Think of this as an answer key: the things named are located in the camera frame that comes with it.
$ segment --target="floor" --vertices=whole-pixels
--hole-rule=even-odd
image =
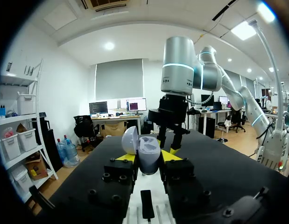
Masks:
[[[247,156],[250,156],[254,153],[255,149],[257,148],[258,141],[256,139],[255,130],[251,127],[249,123],[246,123],[243,126],[246,130],[238,131],[229,131],[228,133],[224,133],[223,137],[228,139],[228,142],[225,145],[233,148]],[[215,139],[221,137],[221,131],[215,131]],[[81,161],[83,161],[88,154],[91,152],[91,148],[87,148],[85,152],[82,150],[78,150],[78,155],[80,156]],[[71,172],[75,169],[74,168],[61,168],[57,171],[58,180],[55,178],[48,179],[40,188],[39,191],[42,192],[45,198],[50,198],[54,192],[59,188],[59,186],[63,183],[63,181],[71,174]],[[287,169],[284,172],[284,175],[287,176],[289,174],[289,162],[287,164]],[[41,207],[38,204],[35,204],[32,199],[28,201],[29,207],[32,209],[33,213],[36,215],[40,212]]]
[[[85,152],[83,152],[82,150],[77,150],[81,162],[88,156],[88,154],[92,150],[92,147],[85,148]],[[50,198],[76,167],[77,166],[72,168],[60,168],[60,170],[58,170],[56,173],[58,176],[58,180],[56,180],[54,176],[52,176],[39,188],[39,191],[44,195],[45,198]],[[35,215],[37,215],[42,209],[39,204],[36,204],[31,198],[27,201],[27,204],[32,209],[32,212]]]

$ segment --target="office chair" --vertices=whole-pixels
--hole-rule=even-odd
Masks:
[[[99,125],[93,126],[90,115],[75,116],[74,119],[76,122],[74,132],[80,138],[82,151],[85,152],[85,147],[88,145],[95,147]]]
[[[236,124],[232,127],[230,127],[230,129],[232,128],[237,128],[236,129],[236,133],[238,133],[238,128],[244,130],[244,132],[246,132],[245,128],[243,128],[241,126],[241,123],[243,122],[244,120],[241,118],[241,110],[238,110],[236,111],[233,107],[232,107],[232,123]]]
[[[216,139],[217,141],[219,141],[221,143],[228,142],[227,139],[223,138],[223,133],[224,132],[228,133],[229,127],[231,125],[231,120],[232,120],[232,115],[229,115],[226,118],[226,121],[228,121],[228,122],[225,121],[225,122],[219,122],[218,123],[218,126],[223,127],[225,129],[221,129],[221,128],[219,129],[218,128],[221,131],[221,137],[219,139]]]

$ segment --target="ceiling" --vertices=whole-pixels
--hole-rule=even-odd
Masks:
[[[289,79],[289,47],[279,30],[277,20],[266,24],[256,12],[258,1],[237,0],[225,11],[222,18],[212,18],[230,0],[130,0],[127,7],[101,12],[85,10],[80,0],[47,0],[34,13],[31,22],[51,36],[60,48],[89,66],[96,63],[130,58],[162,60],[165,40],[173,35],[188,36],[196,41],[196,53],[203,46],[217,50],[217,61],[225,69],[255,79],[262,76],[269,81],[271,67],[261,41],[255,35],[245,41],[230,32],[243,20],[257,19],[274,53],[281,79]],[[67,12],[68,7],[76,17]],[[47,23],[48,15],[56,12],[58,29]],[[113,42],[115,48],[106,51],[103,45]]]
[[[199,31],[169,25],[129,24],[82,35],[61,45],[60,48],[87,66],[133,58],[162,60],[167,38],[178,35],[187,36],[195,41],[200,34]],[[107,42],[114,43],[113,50],[105,50],[104,44]],[[255,79],[255,76],[266,76],[264,71],[247,55],[210,35],[204,36],[195,44],[196,54],[208,45],[216,49],[217,63],[224,69],[243,74],[252,80]],[[251,73],[247,73],[248,68],[251,68]]]

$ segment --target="black work surface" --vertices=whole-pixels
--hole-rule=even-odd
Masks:
[[[174,135],[166,133],[166,136],[164,149],[168,151]],[[121,136],[105,139],[70,174],[50,201],[58,204],[71,196],[87,202],[88,190],[95,189],[101,181],[104,164],[124,154]],[[215,203],[232,204],[242,196],[254,196],[263,186],[269,188],[270,198],[276,199],[287,182],[278,172],[196,131],[183,135],[182,147],[176,155],[194,164],[197,179],[204,189],[211,191]]]

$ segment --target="computer monitor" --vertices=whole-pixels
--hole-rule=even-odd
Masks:
[[[107,101],[89,103],[90,114],[108,113]]]
[[[214,102],[213,109],[216,110],[216,111],[221,111],[222,110],[221,102]]]
[[[210,95],[201,95],[201,102],[206,101],[208,98],[210,97]],[[211,97],[211,99],[206,102],[205,104],[201,104],[201,106],[213,106],[214,103],[214,95]]]
[[[146,99],[127,99],[127,111],[146,111]]]
[[[221,102],[222,104],[227,105],[228,104],[228,97],[219,97],[219,102]]]

